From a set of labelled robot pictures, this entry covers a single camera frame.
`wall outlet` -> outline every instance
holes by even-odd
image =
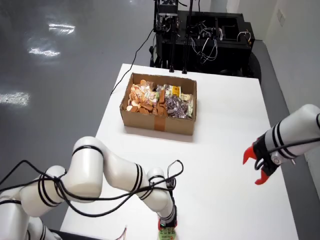
[[[277,18],[279,20],[279,23],[280,23],[281,27],[283,27],[284,24],[285,24],[286,17],[285,17],[284,13],[282,12],[282,10],[280,8],[278,9],[278,12],[276,13],[276,16],[277,16]]]

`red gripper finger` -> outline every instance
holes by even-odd
[[[268,180],[269,176],[264,171],[261,171],[261,178],[255,181],[255,184],[261,185],[264,184]]]
[[[243,164],[245,164],[249,158],[257,160],[257,156],[254,152],[253,146],[250,146],[250,147],[248,147],[247,150],[245,150],[245,152],[243,154]]]

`cardboard box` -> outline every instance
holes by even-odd
[[[193,112],[192,119],[155,116],[152,114],[141,114],[140,112],[127,111],[130,90],[133,84],[139,84],[144,79],[149,82],[154,82],[155,85],[169,84],[180,86],[181,92],[184,94],[193,95]],[[197,82],[188,78],[147,75],[132,73],[129,83],[125,90],[125,95],[120,104],[120,113],[125,126],[151,129],[162,132],[175,134],[192,135],[194,133],[195,121],[197,117]]]

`white wall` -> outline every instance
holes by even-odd
[[[198,1],[193,0],[192,11],[198,11]],[[189,11],[190,0],[179,0],[180,3],[187,5],[188,7],[182,6],[179,4],[178,9],[182,11]],[[201,12],[210,12],[211,0],[200,0],[200,11]]]
[[[236,14],[238,12],[240,0],[228,0],[226,3],[226,11],[230,14]]]
[[[228,0],[228,13],[243,14],[250,22],[255,39],[265,40],[277,0]]]
[[[304,104],[320,107],[319,17],[319,0],[278,0],[267,31],[265,43],[291,113]],[[307,153],[306,160],[320,196],[320,149]]]

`gray floor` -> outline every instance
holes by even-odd
[[[122,63],[152,29],[153,7],[152,0],[0,1],[0,178],[22,159],[42,170],[69,167],[73,144],[96,134]],[[151,42],[136,64],[149,65]],[[266,46],[256,41],[253,51],[273,125],[289,112]],[[320,203],[307,163],[282,170],[299,239],[318,239]],[[36,176],[22,167],[4,186]],[[66,209],[42,219],[58,230]]]

